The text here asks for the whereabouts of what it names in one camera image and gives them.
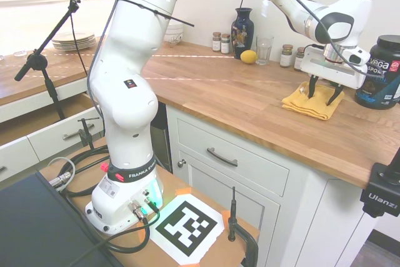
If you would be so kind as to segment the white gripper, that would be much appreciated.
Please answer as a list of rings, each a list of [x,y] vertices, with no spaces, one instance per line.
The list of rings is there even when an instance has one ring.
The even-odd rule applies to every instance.
[[[369,61],[369,53],[367,51],[358,46],[349,48],[336,44],[335,47],[354,68],[344,62],[330,44],[322,49],[306,48],[300,66],[303,72],[312,74],[309,80],[309,98],[314,96],[319,77],[332,81],[330,85],[334,87],[334,92],[327,102],[328,106],[341,94],[344,86],[352,89],[360,88],[368,71],[366,63]]]

